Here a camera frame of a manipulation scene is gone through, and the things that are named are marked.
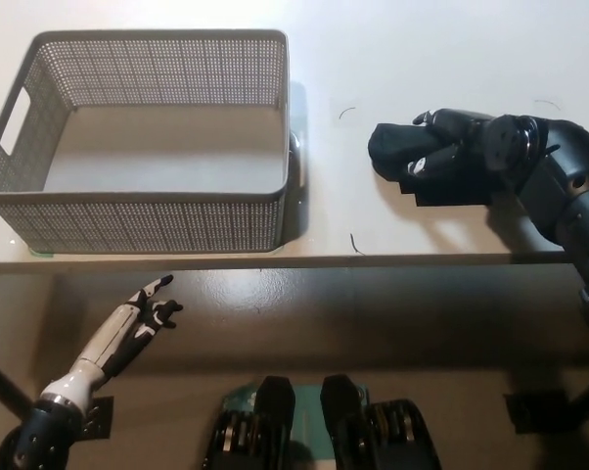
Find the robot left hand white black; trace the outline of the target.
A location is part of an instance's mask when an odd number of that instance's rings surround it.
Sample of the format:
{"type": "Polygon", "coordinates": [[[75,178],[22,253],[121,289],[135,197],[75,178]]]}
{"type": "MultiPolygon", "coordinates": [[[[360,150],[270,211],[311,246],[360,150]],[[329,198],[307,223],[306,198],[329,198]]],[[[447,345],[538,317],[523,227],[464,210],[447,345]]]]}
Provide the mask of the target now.
{"type": "Polygon", "coordinates": [[[51,382],[40,398],[86,415],[95,392],[119,375],[160,330],[176,327],[171,316],[183,306],[174,300],[154,299],[173,279],[173,275],[167,274],[119,305],[77,356],[69,372],[51,382]]]}

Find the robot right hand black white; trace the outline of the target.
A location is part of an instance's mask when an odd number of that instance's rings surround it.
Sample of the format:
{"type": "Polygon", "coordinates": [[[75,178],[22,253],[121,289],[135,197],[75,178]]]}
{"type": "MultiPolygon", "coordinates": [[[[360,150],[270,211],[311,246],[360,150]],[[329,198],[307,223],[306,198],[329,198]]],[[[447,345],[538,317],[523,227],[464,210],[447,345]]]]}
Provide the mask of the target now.
{"type": "Polygon", "coordinates": [[[541,143],[541,120],[531,116],[494,117],[443,108],[426,111],[413,123],[446,141],[407,164],[407,174],[421,180],[449,177],[471,166],[505,172],[532,157],[541,143]]]}

